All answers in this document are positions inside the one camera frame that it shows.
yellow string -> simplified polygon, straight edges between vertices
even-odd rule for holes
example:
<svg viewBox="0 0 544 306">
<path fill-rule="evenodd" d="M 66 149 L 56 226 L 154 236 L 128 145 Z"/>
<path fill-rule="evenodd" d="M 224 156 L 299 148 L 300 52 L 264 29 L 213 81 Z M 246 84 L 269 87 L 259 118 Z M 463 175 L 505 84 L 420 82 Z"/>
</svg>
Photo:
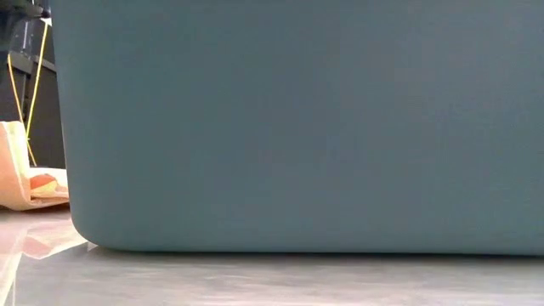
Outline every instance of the yellow string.
<svg viewBox="0 0 544 306">
<path fill-rule="evenodd" d="M 11 88 L 14 91 L 15 103 L 17 104 L 17 112 L 19 112 L 19 121 L 25 124 L 23 122 L 23 111 L 20 108 L 19 95 L 17 94 L 17 85 L 15 84 L 14 69 L 11 65 L 11 54 L 8 54 L 8 71 L 9 78 L 11 79 Z M 32 164 L 34 165 L 34 167 L 37 166 L 36 158 L 34 157 L 34 153 L 32 152 L 31 142 L 28 139 L 26 140 L 26 147 L 28 148 L 28 152 L 30 153 Z"/>
<path fill-rule="evenodd" d="M 34 115 L 34 104 L 36 103 L 37 97 L 37 88 L 40 84 L 40 75 L 42 73 L 42 63 L 43 63 L 43 51 L 45 50 L 45 38 L 48 35 L 48 25 L 44 24 L 43 36 L 42 36 L 42 47 L 40 48 L 40 58 L 37 62 L 37 72 L 36 72 L 36 81 L 34 82 L 34 94 L 32 95 L 31 100 L 31 110 L 28 114 L 28 123 L 26 124 L 26 137 L 29 138 L 31 134 L 31 125 L 32 125 L 32 115 Z"/>
</svg>

